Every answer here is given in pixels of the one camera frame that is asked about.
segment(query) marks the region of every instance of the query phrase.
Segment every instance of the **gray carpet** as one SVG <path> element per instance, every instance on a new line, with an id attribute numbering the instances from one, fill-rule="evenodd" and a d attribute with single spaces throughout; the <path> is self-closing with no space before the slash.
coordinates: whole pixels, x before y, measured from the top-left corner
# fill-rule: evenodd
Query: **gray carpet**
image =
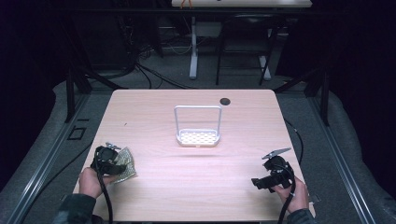
<path id="1" fill-rule="evenodd" d="M 172 50 L 166 50 L 164 58 L 152 53 L 146 60 L 140 62 L 158 71 L 178 83 L 198 89 L 274 89 L 283 84 L 286 77 L 273 77 L 271 81 L 258 85 L 259 76 L 229 76 L 221 77 L 220 85 L 215 85 L 216 57 L 213 54 L 214 40 L 207 39 L 200 46 L 198 78 L 190 80 L 190 53 L 175 54 Z M 276 61 L 281 51 L 282 41 L 276 49 L 274 60 L 270 63 L 270 71 L 273 74 L 276 69 Z M 161 84 L 158 77 L 148 74 L 152 87 L 160 89 L 173 89 L 175 86 L 166 82 Z M 147 89 L 149 83 L 141 73 L 134 71 L 125 77 L 111 79 L 113 82 L 130 89 Z M 68 125 L 65 138 L 61 141 L 59 154 L 51 165 L 46 181 L 54 176 L 62 167 L 77 156 L 94 138 L 101 117 L 106 109 L 111 90 L 103 84 L 91 80 L 93 92 L 85 97 L 76 92 L 80 102 L 84 102 L 78 111 L 74 121 Z M 304 142 L 304 156 L 301 164 L 306 185 L 311 194 L 316 194 L 321 202 L 316 203 L 315 209 L 317 220 L 320 223 L 362 223 L 354 203 L 351 201 L 349 192 L 344 184 L 339 171 L 336 168 L 332 155 L 332 148 L 326 134 L 322 131 L 318 111 L 312 106 L 316 99 L 307 99 L 302 94 L 304 83 L 299 84 L 286 93 L 277 95 L 284 118 L 298 130 Z M 64 131 L 64 119 L 66 118 L 65 84 L 61 83 L 54 91 L 57 95 L 56 106 L 42 133 L 37 138 L 30 152 L 25 157 L 20 168 L 0 193 L 0 223 L 7 223 L 19 205 L 21 196 L 29 187 L 29 181 L 40 166 L 42 159 L 46 157 L 54 146 L 58 136 Z M 348 167 L 352 172 L 361 193 L 373 213 L 376 223 L 396 223 L 395 202 L 373 180 L 369 170 L 361 161 L 361 149 L 355 131 L 343 110 L 338 99 L 331 95 L 329 108 L 329 121 L 332 133 L 342 149 Z M 295 131 L 289 126 L 290 138 L 296 149 L 296 155 L 300 157 L 301 144 Z M 68 137 L 79 140 L 68 140 Z M 76 161 L 55 178 L 43 191 L 33 204 L 23 223 L 50 223 L 57 211 L 61 198 L 71 193 L 82 168 L 88 151 L 79 156 Z"/>

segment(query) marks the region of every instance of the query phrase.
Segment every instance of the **black sleeve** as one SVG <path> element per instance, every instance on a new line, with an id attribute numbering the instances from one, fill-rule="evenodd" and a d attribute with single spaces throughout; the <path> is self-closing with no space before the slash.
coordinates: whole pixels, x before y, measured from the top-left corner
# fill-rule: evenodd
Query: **black sleeve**
<path id="1" fill-rule="evenodd" d="M 85 194 L 70 194 L 61 204 L 53 224 L 87 223 L 91 220 L 96 199 Z"/>
<path id="2" fill-rule="evenodd" d="M 288 216 L 288 224 L 317 224 L 317 222 L 309 209 L 300 209 Z"/>

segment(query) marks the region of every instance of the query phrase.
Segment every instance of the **human hand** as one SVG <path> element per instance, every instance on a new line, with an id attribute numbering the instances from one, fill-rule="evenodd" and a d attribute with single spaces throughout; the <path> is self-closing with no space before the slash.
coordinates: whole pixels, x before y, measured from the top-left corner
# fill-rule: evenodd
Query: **human hand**
<path id="1" fill-rule="evenodd" d="M 104 175 L 103 182 L 107 186 L 112 181 L 116 180 L 115 175 Z M 78 193 L 86 194 L 93 198 L 97 198 L 102 194 L 102 188 L 98 180 L 97 173 L 90 167 L 86 167 L 81 174 L 79 174 L 79 191 Z"/>
<path id="2" fill-rule="evenodd" d="M 309 206 L 308 189 L 306 187 L 306 184 L 297 177 L 294 177 L 294 179 L 296 182 L 296 189 L 294 191 L 295 195 L 288 207 L 289 213 L 300 209 L 308 208 Z M 282 203 L 284 203 L 290 195 L 291 186 L 286 189 L 283 189 L 280 186 L 274 186 L 272 187 L 272 189 L 277 193 L 277 195 L 279 195 Z"/>

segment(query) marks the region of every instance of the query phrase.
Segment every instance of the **hand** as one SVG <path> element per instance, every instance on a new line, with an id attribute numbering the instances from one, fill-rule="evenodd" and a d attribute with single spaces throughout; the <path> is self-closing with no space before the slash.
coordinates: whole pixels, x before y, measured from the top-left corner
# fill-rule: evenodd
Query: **hand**
<path id="1" fill-rule="evenodd" d="M 294 179 L 296 182 L 296 189 L 294 191 L 295 196 L 289 204 L 289 213 L 300 209 L 308 208 L 309 206 L 308 189 L 306 187 L 306 184 L 297 177 L 294 177 Z M 272 189 L 279 195 L 282 203 L 284 203 L 290 195 L 291 186 L 286 189 L 283 189 L 280 186 L 274 186 L 272 187 Z"/>
<path id="2" fill-rule="evenodd" d="M 105 175 L 103 176 L 103 182 L 107 186 L 109 183 L 116 180 L 115 175 Z M 96 172 L 90 168 L 86 167 L 81 174 L 79 174 L 79 193 L 86 194 L 93 198 L 97 198 L 102 194 L 102 188 L 100 187 L 98 176 Z"/>

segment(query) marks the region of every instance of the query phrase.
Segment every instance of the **dark background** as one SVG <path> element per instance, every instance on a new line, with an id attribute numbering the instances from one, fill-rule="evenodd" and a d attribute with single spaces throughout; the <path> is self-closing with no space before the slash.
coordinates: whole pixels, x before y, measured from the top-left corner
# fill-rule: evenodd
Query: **dark background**
<path id="1" fill-rule="evenodd" d="M 363 161 L 378 184 L 396 198 L 392 166 L 396 160 L 395 6 L 389 1 L 368 0 L 348 4 L 317 0 L 313 4 L 313 8 L 350 11 L 350 38 L 332 63 L 330 88 L 343 102 L 356 129 Z M 1 189 L 50 116 L 55 102 L 52 88 L 65 80 L 70 67 L 68 56 L 73 56 L 58 21 L 42 12 L 46 5 L 38 0 L 20 0 L 3 1 L 0 6 Z M 99 24 L 105 24 L 110 34 L 116 30 L 109 22 Z M 297 77 L 317 67 L 342 31 L 339 27 L 345 25 L 335 20 L 299 20 L 290 31 L 276 74 Z M 94 41 L 89 36 L 81 40 L 83 48 L 90 47 L 90 38 Z M 120 34 L 108 38 L 115 43 L 121 40 Z M 112 58 L 111 65 L 127 66 L 128 50 L 118 43 L 112 50 L 121 58 Z M 89 50 L 82 61 L 95 63 L 92 55 Z"/>

